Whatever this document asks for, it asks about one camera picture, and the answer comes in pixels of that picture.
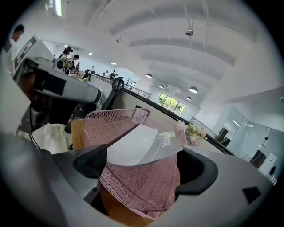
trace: wooden floor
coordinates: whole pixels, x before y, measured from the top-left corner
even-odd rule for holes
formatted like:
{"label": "wooden floor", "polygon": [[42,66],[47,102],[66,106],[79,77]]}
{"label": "wooden floor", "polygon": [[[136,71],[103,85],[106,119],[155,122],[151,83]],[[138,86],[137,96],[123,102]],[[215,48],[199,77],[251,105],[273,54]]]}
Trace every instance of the wooden floor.
{"label": "wooden floor", "polygon": [[[47,124],[32,135],[40,148],[50,151],[51,154],[62,153],[68,151],[68,146],[72,144],[71,135],[64,131],[64,127],[61,124]],[[28,133],[18,131],[17,135],[30,140]]]}

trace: white ceiling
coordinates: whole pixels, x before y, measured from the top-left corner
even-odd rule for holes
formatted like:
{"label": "white ceiling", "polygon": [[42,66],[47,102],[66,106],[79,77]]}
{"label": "white ceiling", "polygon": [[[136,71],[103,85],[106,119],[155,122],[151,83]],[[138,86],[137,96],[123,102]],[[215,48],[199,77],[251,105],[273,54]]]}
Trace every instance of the white ceiling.
{"label": "white ceiling", "polygon": [[[85,49],[86,39],[93,39],[104,49],[103,53],[90,50],[96,58],[116,60],[142,77],[150,72],[153,86],[178,87],[181,98],[190,95],[197,106],[251,50],[260,26],[237,0],[62,0],[62,18],[54,8],[46,11],[45,2],[39,1],[32,13],[48,20],[64,19],[74,33],[78,28],[94,34],[73,45]],[[194,16],[191,37],[185,34],[189,28],[185,8],[190,23]],[[190,86],[196,86],[199,94],[189,92]]]}

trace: paper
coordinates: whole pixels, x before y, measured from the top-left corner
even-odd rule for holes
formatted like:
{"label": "paper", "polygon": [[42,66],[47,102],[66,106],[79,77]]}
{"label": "paper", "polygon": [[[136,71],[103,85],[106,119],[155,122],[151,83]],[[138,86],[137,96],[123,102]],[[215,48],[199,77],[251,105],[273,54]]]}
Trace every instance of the paper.
{"label": "paper", "polygon": [[146,164],[181,150],[173,132],[139,125],[107,149],[107,161],[124,166]]}

